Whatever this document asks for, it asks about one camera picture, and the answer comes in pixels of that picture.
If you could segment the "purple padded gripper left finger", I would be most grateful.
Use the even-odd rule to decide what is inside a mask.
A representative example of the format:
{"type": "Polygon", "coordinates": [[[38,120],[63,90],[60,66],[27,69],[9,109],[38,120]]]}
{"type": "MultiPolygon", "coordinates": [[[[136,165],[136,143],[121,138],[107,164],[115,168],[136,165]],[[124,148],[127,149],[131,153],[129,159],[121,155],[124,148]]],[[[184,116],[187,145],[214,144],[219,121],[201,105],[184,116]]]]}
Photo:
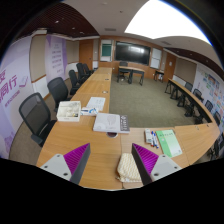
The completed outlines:
{"type": "Polygon", "coordinates": [[[65,155],[56,154],[41,169],[72,183],[79,184],[90,156],[90,144],[82,145],[65,155]]]}

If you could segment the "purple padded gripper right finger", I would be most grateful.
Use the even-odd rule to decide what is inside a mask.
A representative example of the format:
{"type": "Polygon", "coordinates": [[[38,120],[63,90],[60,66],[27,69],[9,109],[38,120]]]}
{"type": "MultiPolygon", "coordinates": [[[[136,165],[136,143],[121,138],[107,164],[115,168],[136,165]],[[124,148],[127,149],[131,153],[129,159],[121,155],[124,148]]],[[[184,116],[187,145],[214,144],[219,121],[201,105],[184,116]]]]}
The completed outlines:
{"type": "Polygon", "coordinates": [[[181,167],[165,154],[157,155],[135,143],[132,144],[131,153],[143,185],[150,184],[181,170],[181,167]]]}

